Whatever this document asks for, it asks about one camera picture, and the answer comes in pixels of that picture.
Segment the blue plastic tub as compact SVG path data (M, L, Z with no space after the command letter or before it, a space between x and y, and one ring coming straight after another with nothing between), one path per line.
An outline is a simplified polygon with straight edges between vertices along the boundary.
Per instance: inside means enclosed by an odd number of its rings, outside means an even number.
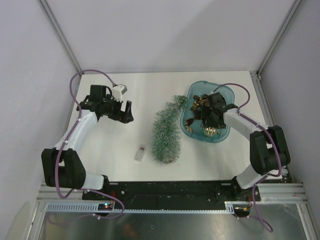
M218 128L217 133L214 136L206 136L203 132L203 125L200 119L195 119L189 127L193 130L193 132L188 131L188 128L186 128L186 121L194 116L193 112L190 110L190 108L193 106L193 103L196 101L194 99L194 96L202 97L204 94L210 95L214 93L214 90L218 86L219 84L202 80L194 82L189 87L188 93L186 95L186 97L188 98L187 109L182 112L180 117L181 130L188 137L206 143L219 143L224 141L228 137L231 129L229 126L227 126L226 128Z

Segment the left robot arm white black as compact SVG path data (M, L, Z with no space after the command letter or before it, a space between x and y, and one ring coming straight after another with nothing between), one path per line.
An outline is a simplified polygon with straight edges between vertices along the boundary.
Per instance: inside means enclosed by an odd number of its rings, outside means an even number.
M105 85L91 85L90 93L77 104L78 117L71 129L53 147L41 153L44 180L48 187L68 189L89 189L100 200L110 196L111 188L105 184L106 176L86 171L80 151L87 135L101 117L123 124L134 120L131 101L121 110L123 95L127 87L123 84L109 88Z

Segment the large silver ribbed bauble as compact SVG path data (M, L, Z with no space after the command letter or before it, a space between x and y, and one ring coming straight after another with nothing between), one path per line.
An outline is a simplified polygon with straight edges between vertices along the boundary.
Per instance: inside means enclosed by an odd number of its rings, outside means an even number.
M203 133L206 137L211 138L217 134L218 130L212 126L205 126L203 128Z

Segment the clear plastic packet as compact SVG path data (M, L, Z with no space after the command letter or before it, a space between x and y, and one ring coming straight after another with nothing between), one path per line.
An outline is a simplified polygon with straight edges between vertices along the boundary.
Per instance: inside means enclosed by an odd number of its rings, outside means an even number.
M145 155L145 152L146 152L146 146L143 144L140 145L137 152L136 152L134 160L137 162L142 162L144 155Z

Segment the small frosted christmas tree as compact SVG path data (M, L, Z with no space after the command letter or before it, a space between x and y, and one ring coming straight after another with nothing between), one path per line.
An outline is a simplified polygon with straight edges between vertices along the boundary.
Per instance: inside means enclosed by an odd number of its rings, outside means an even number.
M188 105L185 95L174 95L154 117L151 136L153 159L162 165L176 162L181 153L180 117Z

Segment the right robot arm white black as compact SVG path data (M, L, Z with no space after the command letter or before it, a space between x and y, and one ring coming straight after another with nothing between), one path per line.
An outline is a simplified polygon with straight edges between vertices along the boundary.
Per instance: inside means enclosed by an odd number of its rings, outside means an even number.
M257 122L240 111L233 103L227 104L218 92L205 95L201 102L201 120L205 128L231 127L249 141L249 165L231 180L230 194L242 201L249 189L269 176L279 177L282 168L291 162L283 129Z

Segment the frosted pine cone ornament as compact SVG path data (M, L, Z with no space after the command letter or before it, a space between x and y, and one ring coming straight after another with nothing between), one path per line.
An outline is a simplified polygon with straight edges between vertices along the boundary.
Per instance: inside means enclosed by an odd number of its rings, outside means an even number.
M202 99L200 101L201 106L207 106L208 105L208 101L206 99Z

